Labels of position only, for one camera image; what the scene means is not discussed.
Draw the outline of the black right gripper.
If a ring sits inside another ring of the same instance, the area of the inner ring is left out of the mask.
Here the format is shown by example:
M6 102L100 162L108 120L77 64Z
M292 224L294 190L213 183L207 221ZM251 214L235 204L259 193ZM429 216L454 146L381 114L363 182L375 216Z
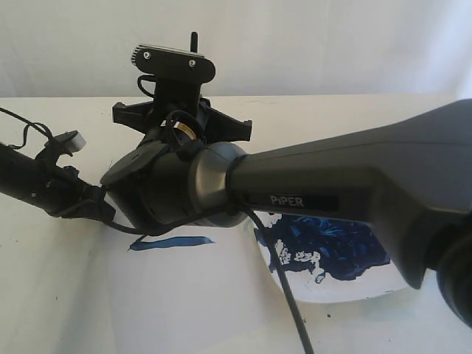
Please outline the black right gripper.
M141 143L160 141L179 148L193 140L205 145L249 141L252 121L238 121L211 106L200 87L143 74L138 88L152 100L112 107L113 122L143 134Z

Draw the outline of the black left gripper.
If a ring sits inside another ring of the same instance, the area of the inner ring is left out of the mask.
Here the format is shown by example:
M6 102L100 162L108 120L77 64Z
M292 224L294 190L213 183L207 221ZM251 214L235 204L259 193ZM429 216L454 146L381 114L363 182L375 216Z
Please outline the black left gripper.
M40 176L35 206L54 218L112 222L116 210L105 201L103 188L80 179L73 166L57 166L60 156L72 154L63 146L63 136L54 136L35 157Z

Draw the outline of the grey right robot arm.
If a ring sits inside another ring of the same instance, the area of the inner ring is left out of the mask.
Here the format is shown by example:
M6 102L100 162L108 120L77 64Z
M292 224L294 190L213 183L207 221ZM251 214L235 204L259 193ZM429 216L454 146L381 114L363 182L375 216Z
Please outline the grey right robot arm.
M471 323L471 101L392 125L247 154L251 123L212 108L201 81L159 78L147 103L112 108L143 134L101 185L141 235L231 227L252 210L357 221L413 288L434 270Z

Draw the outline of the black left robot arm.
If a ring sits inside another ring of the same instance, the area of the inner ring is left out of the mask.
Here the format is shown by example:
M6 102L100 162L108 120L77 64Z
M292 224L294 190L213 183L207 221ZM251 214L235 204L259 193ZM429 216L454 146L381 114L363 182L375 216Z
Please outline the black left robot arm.
M1 193L54 218L111 222L116 210L105 201L105 190L82 180L75 167L57 166L52 153L46 147L32 159L2 144Z

